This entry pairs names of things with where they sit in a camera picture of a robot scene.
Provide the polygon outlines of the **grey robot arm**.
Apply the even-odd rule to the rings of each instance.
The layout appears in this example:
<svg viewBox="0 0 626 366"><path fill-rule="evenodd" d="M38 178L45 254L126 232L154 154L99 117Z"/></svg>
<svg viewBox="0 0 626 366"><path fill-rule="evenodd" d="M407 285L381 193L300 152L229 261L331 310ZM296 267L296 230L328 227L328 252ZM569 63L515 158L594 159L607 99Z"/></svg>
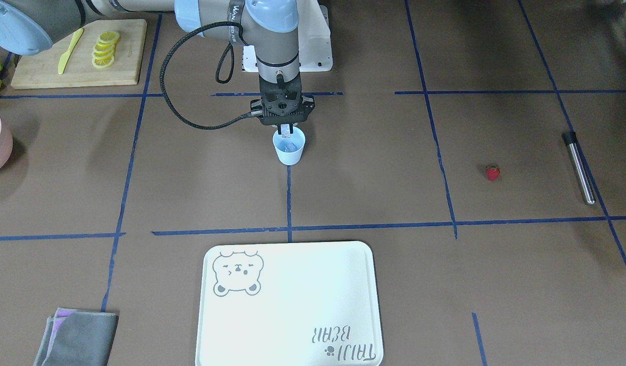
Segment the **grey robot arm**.
<svg viewBox="0 0 626 366"><path fill-rule="evenodd" d="M315 108L303 95L300 75L299 13L295 1L0 1L0 47L17 55L36 55L97 19L117 13L173 11L186 32L164 58L160 88L169 109L193 128L173 106L165 88L165 72L174 53L197 35L227 40L234 46L253 46L261 98L241 119L258 118L276 127L284 138L307 120Z"/></svg>

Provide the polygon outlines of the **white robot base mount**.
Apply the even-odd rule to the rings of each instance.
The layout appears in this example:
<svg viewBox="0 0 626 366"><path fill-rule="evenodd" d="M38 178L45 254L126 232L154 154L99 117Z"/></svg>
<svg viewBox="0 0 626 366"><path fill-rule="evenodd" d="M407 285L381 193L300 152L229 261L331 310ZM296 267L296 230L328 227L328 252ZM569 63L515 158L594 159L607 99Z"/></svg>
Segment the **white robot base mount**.
<svg viewBox="0 0 626 366"><path fill-rule="evenodd" d="M328 72L333 67L329 10L318 1L297 1L301 73Z"/></svg>

